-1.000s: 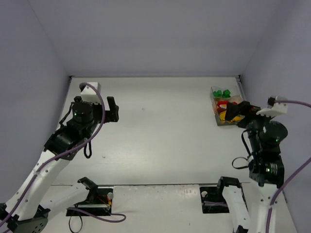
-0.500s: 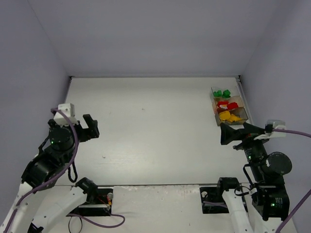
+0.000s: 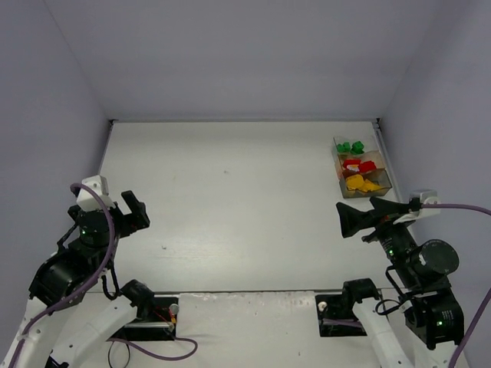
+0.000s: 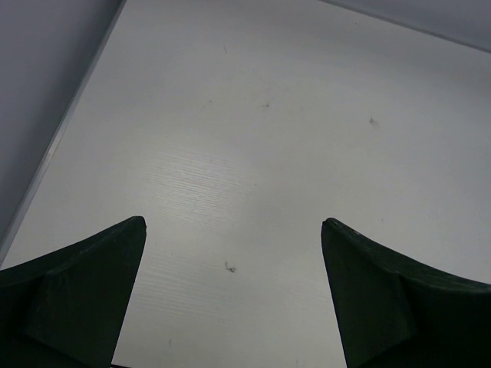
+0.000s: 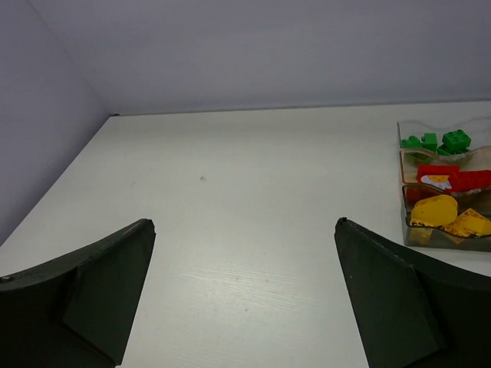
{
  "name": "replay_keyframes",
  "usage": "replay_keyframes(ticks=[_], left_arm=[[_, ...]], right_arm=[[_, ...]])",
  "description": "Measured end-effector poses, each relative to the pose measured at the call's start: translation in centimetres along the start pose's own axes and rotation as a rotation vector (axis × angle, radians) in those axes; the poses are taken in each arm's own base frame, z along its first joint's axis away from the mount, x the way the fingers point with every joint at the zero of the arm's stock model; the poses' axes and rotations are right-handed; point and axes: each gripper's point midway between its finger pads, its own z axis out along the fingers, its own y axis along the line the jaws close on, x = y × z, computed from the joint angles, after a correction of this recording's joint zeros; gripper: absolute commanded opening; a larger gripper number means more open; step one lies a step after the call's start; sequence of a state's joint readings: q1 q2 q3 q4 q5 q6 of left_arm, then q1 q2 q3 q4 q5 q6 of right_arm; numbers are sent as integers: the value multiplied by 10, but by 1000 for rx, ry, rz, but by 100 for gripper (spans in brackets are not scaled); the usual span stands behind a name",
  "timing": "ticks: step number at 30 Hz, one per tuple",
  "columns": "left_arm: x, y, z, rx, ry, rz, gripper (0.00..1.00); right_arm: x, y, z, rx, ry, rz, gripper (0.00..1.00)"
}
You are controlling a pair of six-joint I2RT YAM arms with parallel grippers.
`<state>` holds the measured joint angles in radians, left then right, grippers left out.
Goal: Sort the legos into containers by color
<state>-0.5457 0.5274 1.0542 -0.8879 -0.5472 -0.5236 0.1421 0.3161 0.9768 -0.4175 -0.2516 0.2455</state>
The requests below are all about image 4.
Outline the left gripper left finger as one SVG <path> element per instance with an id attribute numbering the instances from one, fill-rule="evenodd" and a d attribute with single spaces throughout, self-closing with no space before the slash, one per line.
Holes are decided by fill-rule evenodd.
<path id="1" fill-rule="evenodd" d="M 3 367 L 109 367 L 147 237 L 144 217 L 1 272 Z"/>

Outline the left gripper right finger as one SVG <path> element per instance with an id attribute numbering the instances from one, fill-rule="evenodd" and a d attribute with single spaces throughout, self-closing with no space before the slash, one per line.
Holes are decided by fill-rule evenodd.
<path id="1" fill-rule="evenodd" d="M 321 247 L 349 367 L 488 367 L 490 286 L 370 240 L 335 218 Z"/>

